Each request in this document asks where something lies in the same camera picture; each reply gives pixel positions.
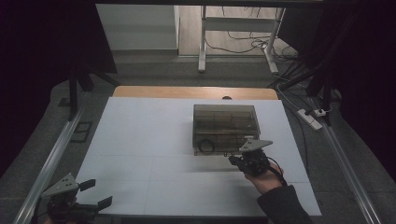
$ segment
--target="white tabletop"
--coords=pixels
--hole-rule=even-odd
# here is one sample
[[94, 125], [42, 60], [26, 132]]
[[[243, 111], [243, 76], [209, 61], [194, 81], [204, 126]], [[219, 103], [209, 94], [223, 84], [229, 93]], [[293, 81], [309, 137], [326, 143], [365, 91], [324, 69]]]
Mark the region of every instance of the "white tabletop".
[[194, 156], [194, 105], [254, 105], [264, 148], [310, 216], [320, 216], [283, 105], [275, 100], [109, 98], [77, 182], [79, 203], [113, 196], [109, 215], [261, 217], [260, 193], [223, 156]]

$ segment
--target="cable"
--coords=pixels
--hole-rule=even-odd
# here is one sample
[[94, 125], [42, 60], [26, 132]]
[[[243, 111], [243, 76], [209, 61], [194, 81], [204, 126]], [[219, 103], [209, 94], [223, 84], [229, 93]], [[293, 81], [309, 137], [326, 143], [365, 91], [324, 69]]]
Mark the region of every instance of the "cable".
[[[298, 71], [296, 74], [301, 73], [302, 70], [304, 70], [304, 68], [301, 69], [300, 71]], [[284, 76], [284, 75], [282, 75], [282, 76], [277, 76], [277, 75], [272, 74], [273, 77], [276, 77], [276, 78], [278, 78], [278, 79], [275, 80], [275, 81], [273, 81], [271, 84], [269, 84], [268, 87], [277, 84], [277, 83], [279, 82], [280, 79], [282, 79], [282, 80], [284, 80], [284, 81], [290, 82], [290, 78], [293, 77], [293, 76], [295, 76], [296, 74], [291, 74], [291, 75], [288, 75], [288, 76]], [[305, 86], [304, 86], [303, 84], [297, 83], [297, 85], [300, 86], [300, 87], [302, 87], [302, 88], [305, 90]]]
[[276, 51], [275, 51], [275, 48], [272, 48], [272, 51], [274, 52], [274, 57], [276, 57], [278, 60], [280, 60], [281, 62], [287, 62], [287, 61], [290, 61], [290, 60], [295, 60], [295, 59], [297, 59], [298, 57], [286, 57], [285, 55], [278, 55], [277, 53], [276, 53]]
[[231, 53], [246, 53], [246, 52], [252, 51], [252, 50], [257, 48], [257, 47], [253, 47], [251, 49], [247, 49], [247, 50], [243, 50], [243, 51], [233, 51], [233, 50], [230, 50], [230, 49], [222, 49], [222, 48], [212, 47], [212, 46], [209, 45], [209, 43], [207, 43], [206, 38], [205, 38], [205, 42], [212, 49], [220, 49], [220, 50], [228, 51], [228, 52], [231, 52]]
[[286, 187], [288, 185], [288, 182], [286, 182], [285, 177], [283, 177], [282, 174], [280, 174], [274, 167], [268, 166], [266, 167], [269, 171], [271, 171], [273, 174], [279, 178], [280, 183], [282, 184], [283, 187]]
[[261, 7], [259, 7], [259, 10], [257, 11], [256, 18], [259, 18], [260, 10], [262, 10], [262, 8], [261, 8]]
[[291, 104], [292, 106], [296, 107], [298, 110], [300, 110], [299, 107], [297, 107], [297, 105], [294, 105], [289, 99], [288, 97], [285, 96], [285, 94], [283, 94], [283, 92], [279, 89], [279, 84], [276, 85], [277, 90], [280, 92], [280, 94], [282, 94], [282, 96], [289, 102], [289, 104]]
[[292, 74], [293, 74], [297, 69], [299, 69], [302, 65], [304, 65], [304, 64], [298, 62], [298, 63], [297, 63], [297, 66], [295, 66], [293, 69], [291, 69], [288, 73], [284, 73], [284, 74], [282, 75], [282, 77], [284, 77], [284, 78], [290, 78], [290, 77], [292, 76]]
[[280, 173], [283, 175], [282, 169], [280, 168], [279, 164], [277, 164], [276, 160], [272, 159], [271, 157], [267, 157], [267, 159], [273, 161], [276, 164], [277, 168], [279, 168]]
[[[253, 14], [253, 9], [254, 9], [254, 7], [251, 8], [250, 15], [247, 16], [248, 18]], [[256, 18], [259, 17], [260, 10], [261, 10], [261, 7], [259, 7], [259, 11], [257, 12]], [[221, 7], [221, 11], [222, 11], [223, 17], [226, 17], [226, 16], [225, 16], [224, 7]], [[269, 36], [269, 35], [265, 35], [265, 36], [252, 36], [253, 32], [250, 32], [249, 37], [234, 37], [234, 36], [231, 36], [230, 31], [227, 31], [227, 34], [228, 34], [228, 36], [229, 36], [231, 39], [236, 39], [236, 40], [253, 39], [253, 42], [261, 41], [262, 44], [260, 45], [260, 47], [263, 45], [263, 43], [264, 43], [265, 41], [260, 40], [259, 38], [269, 38], [269, 37], [271, 37], [271, 36]], [[222, 49], [222, 50], [229, 51], [229, 52], [232, 52], [232, 53], [241, 53], [241, 52], [235, 52], [235, 51], [228, 50], [228, 49]]]
[[[202, 149], [202, 144], [203, 143], [208, 143], [212, 148], [210, 149], [210, 151], [204, 151], [203, 149]], [[214, 152], [215, 151], [215, 144], [212, 142], [212, 141], [210, 141], [209, 139], [203, 139], [203, 140], [201, 140], [201, 141], [199, 141], [198, 142], [198, 149], [200, 150], [200, 151], [202, 151], [202, 152]]]
[[323, 110], [323, 111], [326, 112], [326, 113], [329, 113], [330, 111], [332, 111], [332, 105], [329, 104], [329, 106], [330, 106], [330, 109], [329, 109], [329, 110], [324, 110], [324, 109], [321, 109], [321, 110]]
[[300, 74], [301, 72], [303, 72], [306, 69], [306, 66], [304, 65], [304, 63], [299, 63], [298, 67], [295, 67], [288, 75], [288, 78], [292, 78], [295, 77], [296, 75]]
[[[289, 72], [289, 70], [292, 68], [292, 66], [295, 64], [295, 62], [297, 62], [297, 60], [294, 60], [293, 63], [291, 63], [291, 64], [289, 65], [288, 69], [286, 70], [286, 72], [284, 72], [284, 73], [281, 75], [281, 77], [285, 76], [285, 74], [287, 74], [287, 73]], [[278, 80], [275, 80], [275, 81], [271, 82], [270, 84], [268, 84], [267, 88], [273, 86], [273, 85], [276, 84], [277, 82], [278, 82]]]
[[290, 93], [290, 94], [292, 94], [292, 95], [294, 95], [295, 97], [299, 98], [304, 104], [306, 104], [306, 105], [308, 106], [308, 108], [310, 108], [311, 110], [313, 110], [312, 106], [311, 106], [309, 103], [307, 103], [301, 96], [299, 96], [299, 95], [297, 95], [296, 93], [291, 92], [291, 91], [287, 91], [287, 92]]
[[253, 40], [253, 41], [250, 43], [250, 45], [251, 45], [252, 47], [265, 49], [267, 46], [266, 46], [266, 45], [264, 46], [264, 44], [266, 44], [266, 43], [267, 43], [267, 41], [262, 41], [262, 40], [260, 40], [260, 39], [255, 39], [255, 40]]
[[285, 106], [289, 110], [289, 112], [294, 116], [295, 119], [297, 119], [297, 122], [299, 123], [301, 134], [303, 135], [303, 142], [304, 142], [305, 169], [306, 169], [306, 173], [309, 175], [308, 145], [306, 143], [306, 137], [305, 137], [303, 124], [301, 123], [299, 117], [297, 117], [297, 115], [287, 105], [283, 104], [283, 106]]

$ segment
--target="power strip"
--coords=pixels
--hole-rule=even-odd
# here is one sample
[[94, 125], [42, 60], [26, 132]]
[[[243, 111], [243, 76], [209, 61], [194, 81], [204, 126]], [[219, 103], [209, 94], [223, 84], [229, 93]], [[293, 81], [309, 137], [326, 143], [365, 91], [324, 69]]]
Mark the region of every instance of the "power strip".
[[326, 111], [319, 109], [319, 110], [314, 110], [315, 116], [317, 117], [323, 117], [326, 116]]
[[306, 115], [305, 114], [305, 110], [301, 109], [299, 111], [297, 111], [298, 115], [300, 115], [300, 117], [305, 120], [305, 122], [307, 122], [315, 131], [319, 130], [322, 128], [321, 124], [319, 124], [319, 122], [317, 122], [311, 115]]

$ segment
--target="black curtain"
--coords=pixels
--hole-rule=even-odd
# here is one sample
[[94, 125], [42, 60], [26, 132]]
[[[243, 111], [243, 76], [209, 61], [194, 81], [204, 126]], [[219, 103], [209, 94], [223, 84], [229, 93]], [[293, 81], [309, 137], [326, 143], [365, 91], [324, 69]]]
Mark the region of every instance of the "black curtain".
[[338, 50], [334, 86], [341, 112], [396, 180], [396, 14], [390, 1], [370, 1]]
[[117, 70], [93, 1], [1, 1], [0, 29], [2, 175], [72, 66]]

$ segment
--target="black cable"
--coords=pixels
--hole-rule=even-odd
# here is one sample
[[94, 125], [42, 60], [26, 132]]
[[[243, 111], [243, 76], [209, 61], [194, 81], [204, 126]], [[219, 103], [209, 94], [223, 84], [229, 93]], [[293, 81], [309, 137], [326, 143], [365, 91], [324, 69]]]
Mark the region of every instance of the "black cable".
[[306, 106], [308, 106], [308, 108], [310, 110], [313, 110], [312, 106], [309, 103], [307, 103], [301, 96], [297, 95], [296, 93], [294, 93], [292, 91], [287, 91], [287, 92], [294, 95], [295, 97], [299, 98]]
[[287, 75], [287, 79], [291, 79], [292, 77], [295, 77], [295, 76], [301, 74], [306, 69], [306, 66], [304, 63], [300, 63], [300, 66], [301, 66], [300, 70], [297, 71], [298, 68], [294, 69], [292, 72], [290, 72]]
[[[208, 143], [210, 146], [212, 146], [212, 149], [210, 149], [210, 151], [204, 151], [202, 149], [203, 143]], [[198, 149], [202, 152], [214, 152], [215, 151], [215, 144], [212, 141], [210, 141], [209, 139], [203, 139], [203, 140], [199, 141], [197, 145], [198, 145]]]
[[256, 18], [259, 18], [260, 10], [262, 10], [262, 8], [261, 8], [261, 7], [259, 7], [259, 10], [257, 11]]
[[297, 119], [297, 122], [299, 123], [300, 129], [301, 129], [301, 134], [303, 135], [303, 141], [304, 141], [305, 169], [306, 169], [306, 173], [309, 175], [308, 145], [306, 143], [306, 137], [305, 137], [303, 124], [301, 123], [300, 118], [297, 117], [297, 115], [291, 110], [290, 107], [288, 107], [285, 104], [283, 104], [283, 106], [285, 106], [285, 108], [287, 108], [289, 110], [289, 112]]
[[290, 45], [287, 45], [285, 48], [283, 48], [283, 49], [280, 51], [281, 57], [286, 58], [286, 59], [297, 59], [297, 58], [298, 58], [298, 52], [297, 52], [297, 54], [294, 55], [294, 56], [285, 55], [285, 52], [284, 52], [285, 49], [289, 49], [289, 48], [291, 48], [291, 46], [290, 46]]
[[300, 67], [304, 67], [304, 63], [302, 62], [297, 62], [297, 65], [291, 69], [288, 73], [283, 74], [283, 78], [290, 78], [293, 76], [293, 74], [298, 74], [298, 72], [296, 73], [296, 71], [300, 68]]
[[267, 159], [273, 161], [276, 164], [277, 168], [279, 168], [280, 173], [283, 175], [282, 169], [280, 168], [279, 164], [277, 164], [276, 160], [272, 159], [271, 157], [267, 157]]
[[286, 182], [285, 177], [283, 177], [282, 174], [280, 174], [276, 169], [274, 169], [274, 167], [269, 166], [267, 167], [267, 169], [271, 171], [273, 174], [275, 174], [277, 178], [279, 178], [280, 183], [282, 184], [283, 187], [286, 187], [288, 185], [288, 182]]
[[233, 51], [233, 50], [230, 50], [230, 49], [222, 49], [222, 48], [212, 47], [212, 46], [210, 46], [210, 45], [207, 43], [206, 38], [205, 38], [205, 42], [206, 42], [206, 44], [207, 44], [210, 48], [212, 48], [212, 49], [220, 49], [220, 50], [228, 51], [228, 52], [231, 52], [231, 53], [246, 53], [246, 52], [252, 51], [252, 50], [254, 50], [255, 48], [257, 48], [257, 47], [253, 47], [253, 48], [251, 48], [251, 49], [247, 49], [247, 50], [243, 50], [243, 51]]
[[248, 18], [250, 18], [250, 17], [251, 17], [251, 15], [253, 15], [253, 9], [254, 9], [254, 7], [252, 7], [252, 8], [251, 8], [251, 10], [250, 10], [250, 14], [247, 16]]
[[263, 41], [263, 40], [260, 40], [260, 39], [255, 39], [255, 40], [253, 40], [251, 43], [250, 43], [250, 45], [252, 46], [252, 47], [256, 47], [256, 48], [262, 48], [262, 49], [265, 49], [267, 46], [264, 46], [264, 44], [268, 44], [267, 43], [267, 41]]
[[[334, 37], [336, 35], [336, 29], [333, 29], [332, 31], [330, 31], [330, 33], [327, 35], [327, 37], [324, 39], [324, 41], [320, 42], [320, 44], [318, 44], [312, 51], [307, 52], [304, 55], [299, 55], [295, 60], [298, 60], [299, 62], [301, 62], [301, 64], [299, 64], [298, 66], [296, 66], [293, 70], [291, 70], [288, 74], [284, 73], [281, 77], [284, 77], [285, 79], [290, 79], [290, 77], [296, 76], [299, 73], [301, 73], [303, 70], [305, 70], [305, 68], [302, 68], [300, 71], [294, 73], [298, 67], [300, 67], [303, 63], [308, 63], [308, 62], [314, 62], [317, 60], [322, 60], [322, 59], [318, 59], [318, 57], [323, 57], [323, 55], [325, 55], [325, 52], [328, 50], [328, 46], [331, 44], [331, 42], [334, 40]], [[288, 60], [283, 60], [281, 56], [277, 55], [275, 49], [273, 48], [275, 57], [277, 59], [279, 59], [282, 62], [286, 62]], [[273, 83], [271, 83], [270, 85], [268, 85], [268, 87], [276, 84], [277, 82], [279, 82], [280, 80], [277, 79], [276, 81], [274, 81]]]
[[280, 56], [276, 53], [275, 48], [272, 48], [272, 51], [274, 52], [274, 57], [277, 58], [278, 60], [280, 60], [281, 62], [287, 62], [290, 60], [295, 60], [298, 57], [286, 57], [286, 56]]
[[223, 12], [223, 17], [225, 17], [224, 7], [221, 7], [221, 10]]
[[243, 40], [243, 39], [259, 39], [259, 38], [269, 38], [271, 36], [269, 35], [264, 35], [264, 36], [249, 36], [249, 37], [234, 37], [230, 35], [230, 31], [227, 31], [228, 36], [232, 39], [237, 39], [237, 40]]
[[270, 83], [267, 88], [271, 87], [271, 86], [275, 86], [275, 84], [277, 84], [280, 79], [285, 78], [285, 79], [290, 79], [289, 77], [291, 76], [292, 73], [295, 72], [295, 70], [297, 70], [301, 65], [303, 65], [304, 63], [298, 62], [297, 66], [295, 66], [292, 70], [290, 70], [293, 65], [297, 62], [297, 60], [294, 60], [293, 63], [291, 63], [288, 67], [288, 69], [278, 77], [277, 80], [273, 81], [272, 83]]

